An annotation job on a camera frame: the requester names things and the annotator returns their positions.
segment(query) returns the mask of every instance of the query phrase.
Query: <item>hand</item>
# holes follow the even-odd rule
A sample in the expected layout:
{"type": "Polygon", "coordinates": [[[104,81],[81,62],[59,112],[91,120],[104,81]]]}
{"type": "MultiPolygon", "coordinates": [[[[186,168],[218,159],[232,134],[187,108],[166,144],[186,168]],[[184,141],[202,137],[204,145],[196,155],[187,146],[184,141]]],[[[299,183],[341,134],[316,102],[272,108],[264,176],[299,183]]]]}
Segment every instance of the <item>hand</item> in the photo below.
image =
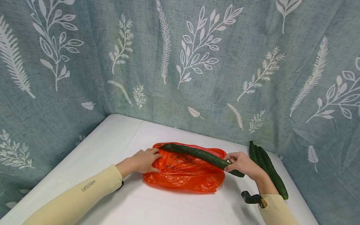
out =
{"type": "Polygon", "coordinates": [[[231,163],[224,168],[224,171],[229,172],[238,170],[239,172],[248,175],[250,179],[256,182],[260,194],[279,194],[268,174],[245,153],[230,153],[225,156],[224,160],[229,160],[231,163]]]}
{"type": "Polygon", "coordinates": [[[229,172],[238,170],[239,172],[248,175],[250,179],[256,181],[257,179],[267,176],[266,172],[254,163],[245,153],[233,152],[227,154],[224,158],[225,161],[229,160],[231,163],[224,168],[224,171],[229,172]]]}
{"type": "Polygon", "coordinates": [[[160,173],[160,170],[152,167],[153,162],[158,158],[161,158],[159,149],[148,148],[145,151],[138,151],[130,158],[126,158],[122,162],[118,163],[116,167],[121,173],[123,179],[133,172],[139,172],[142,174],[160,173]]]}

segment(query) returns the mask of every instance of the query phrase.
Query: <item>beige arm sleeve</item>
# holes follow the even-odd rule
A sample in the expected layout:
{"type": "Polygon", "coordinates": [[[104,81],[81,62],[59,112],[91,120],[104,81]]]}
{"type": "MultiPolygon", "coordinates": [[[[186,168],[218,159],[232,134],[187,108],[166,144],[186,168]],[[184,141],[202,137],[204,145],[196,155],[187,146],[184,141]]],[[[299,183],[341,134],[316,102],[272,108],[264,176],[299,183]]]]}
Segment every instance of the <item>beige arm sleeve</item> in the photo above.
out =
{"type": "Polygon", "coordinates": [[[31,215],[23,225],[72,225],[104,196],[121,187],[122,176],[111,165],[70,188],[31,215]]]}
{"type": "Polygon", "coordinates": [[[266,225],[298,225],[281,195],[262,194],[267,203],[265,208],[259,208],[266,225]]]}

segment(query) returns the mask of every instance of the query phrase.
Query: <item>white tablecloth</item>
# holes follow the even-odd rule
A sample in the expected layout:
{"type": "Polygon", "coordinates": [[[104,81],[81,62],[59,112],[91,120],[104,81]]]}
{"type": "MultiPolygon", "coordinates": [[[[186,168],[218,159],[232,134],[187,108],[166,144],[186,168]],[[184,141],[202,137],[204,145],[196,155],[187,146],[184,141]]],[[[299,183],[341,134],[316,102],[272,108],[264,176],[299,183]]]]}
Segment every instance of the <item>white tablecloth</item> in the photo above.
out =
{"type": "MultiPolygon", "coordinates": [[[[41,206],[65,190],[111,164],[132,156],[157,142],[180,142],[229,152],[247,147],[118,114],[106,118],[1,220],[19,225],[41,206]]],[[[301,225],[318,224],[281,160],[269,156],[289,193],[288,207],[301,225]]],[[[185,194],[160,190],[142,182],[141,174],[127,177],[120,191],[103,198],[78,222],[81,225],[264,225],[257,205],[246,204],[241,192],[257,194],[255,183],[245,176],[225,173],[215,194],[185,194]]]]}

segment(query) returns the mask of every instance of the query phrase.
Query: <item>orange plastic bag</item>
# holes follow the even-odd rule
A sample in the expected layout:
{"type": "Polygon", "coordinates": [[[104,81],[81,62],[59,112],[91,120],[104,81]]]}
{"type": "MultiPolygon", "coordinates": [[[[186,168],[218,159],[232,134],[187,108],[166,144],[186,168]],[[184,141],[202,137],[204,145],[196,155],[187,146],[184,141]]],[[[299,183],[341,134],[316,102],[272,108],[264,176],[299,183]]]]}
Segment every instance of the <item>orange plastic bag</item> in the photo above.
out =
{"type": "MultiPolygon", "coordinates": [[[[222,184],[225,178],[224,171],[201,159],[161,149],[162,146],[169,143],[157,143],[153,146],[153,148],[158,148],[162,154],[162,157],[153,163],[153,167],[159,169],[160,173],[144,174],[144,181],[154,187],[203,193],[216,192],[216,188],[222,184]]],[[[226,152],[218,148],[171,143],[207,151],[219,158],[226,156],[226,152]]]]}

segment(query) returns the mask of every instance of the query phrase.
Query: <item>curtain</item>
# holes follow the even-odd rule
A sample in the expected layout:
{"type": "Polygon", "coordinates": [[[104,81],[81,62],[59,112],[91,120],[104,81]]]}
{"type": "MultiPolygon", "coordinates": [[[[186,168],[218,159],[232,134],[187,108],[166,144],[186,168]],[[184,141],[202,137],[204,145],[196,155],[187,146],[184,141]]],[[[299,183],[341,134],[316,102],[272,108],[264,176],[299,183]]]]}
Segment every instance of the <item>curtain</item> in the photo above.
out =
{"type": "Polygon", "coordinates": [[[356,224],[359,10],[356,0],[0,0],[0,216],[119,113],[254,140],[283,160],[320,224],[356,224]]]}

